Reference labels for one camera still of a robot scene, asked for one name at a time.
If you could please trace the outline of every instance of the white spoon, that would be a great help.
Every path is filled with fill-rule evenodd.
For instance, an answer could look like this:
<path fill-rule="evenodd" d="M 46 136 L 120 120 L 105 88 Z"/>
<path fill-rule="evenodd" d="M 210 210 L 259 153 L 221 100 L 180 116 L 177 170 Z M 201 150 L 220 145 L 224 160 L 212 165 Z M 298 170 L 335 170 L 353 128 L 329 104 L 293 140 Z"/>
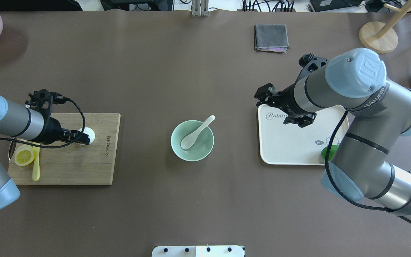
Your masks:
<path fill-rule="evenodd" d="M 212 121 L 215 119 L 214 115 L 211 115 L 205 122 L 203 122 L 197 130 L 195 130 L 193 133 L 187 135 L 184 139 L 182 139 L 180 146 L 183 150 L 188 150 L 194 142 L 198 139 L 199 134 L 201 133 L 202 130 L 204 130 Z"/>

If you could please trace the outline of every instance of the wooden cutting board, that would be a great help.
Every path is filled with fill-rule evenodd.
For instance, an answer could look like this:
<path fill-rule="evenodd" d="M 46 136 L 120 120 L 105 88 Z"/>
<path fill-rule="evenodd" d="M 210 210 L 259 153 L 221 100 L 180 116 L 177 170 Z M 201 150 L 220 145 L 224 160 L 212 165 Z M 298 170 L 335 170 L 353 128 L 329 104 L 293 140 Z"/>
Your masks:
<path fill-rule="evenodd" d="M 61 127 L 78 130 L 80 114 L 52 114 Z M 32 180 L 33 163 L 18 166 L 15 155 L 8 173 L 17 185 L 111 185 L 114 174 L 120 114 L 85 114 L 86 127 L 96 134 L 91 145 L 73 143 L 63 148 L 40 149 L 40 179 Z"/>

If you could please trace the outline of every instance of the green lime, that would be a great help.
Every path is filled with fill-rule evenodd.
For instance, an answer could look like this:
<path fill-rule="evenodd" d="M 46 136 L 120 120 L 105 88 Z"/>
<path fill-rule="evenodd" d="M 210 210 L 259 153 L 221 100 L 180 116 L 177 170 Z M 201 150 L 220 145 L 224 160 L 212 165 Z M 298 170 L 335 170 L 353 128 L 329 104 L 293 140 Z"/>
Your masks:
<path fill-rule="evenodd" d="M 337 148 L 339 146 L 338 145 L 332 145 L 331 146 L 331 151 L 329 152 L 329 160 L 331 160 L 334 156 L 334 153 L 336 153 Z M 323 148 L 323 150 L 321 150 L 321 156 L 323 156 L 324 159 L 326 159 L 326 150 L 328 149 L 328 147 Z"/>

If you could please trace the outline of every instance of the lemon slice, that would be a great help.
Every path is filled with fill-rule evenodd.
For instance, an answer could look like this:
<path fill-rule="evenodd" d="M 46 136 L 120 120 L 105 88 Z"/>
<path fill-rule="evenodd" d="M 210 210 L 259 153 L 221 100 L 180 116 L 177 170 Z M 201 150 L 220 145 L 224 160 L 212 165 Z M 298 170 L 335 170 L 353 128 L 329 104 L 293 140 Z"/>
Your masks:
<path fill-rule="evenodd" d="M 29 145 L 22 145 L 15 150 L 15 163 L 18 166 L 26 166 L 36 157 L 36 151 Z"/>

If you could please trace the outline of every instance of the round wooden base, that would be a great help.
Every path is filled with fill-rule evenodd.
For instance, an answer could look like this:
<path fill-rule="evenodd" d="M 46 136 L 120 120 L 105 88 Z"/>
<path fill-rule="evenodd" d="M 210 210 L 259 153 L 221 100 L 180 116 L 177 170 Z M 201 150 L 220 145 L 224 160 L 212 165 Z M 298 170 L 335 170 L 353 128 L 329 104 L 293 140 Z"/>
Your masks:
<path fill-rule="evenodd" d="M 372 49 L 379 54 L 387 54 L 396 49 L 398 37 L 396 31 L 390 30 L 382 37 L 378 38 L 377 33 L 383 28 L 385 23 L 372 21 L 364 24 L 359 30 L 359 39 L 368 49 Z"/>

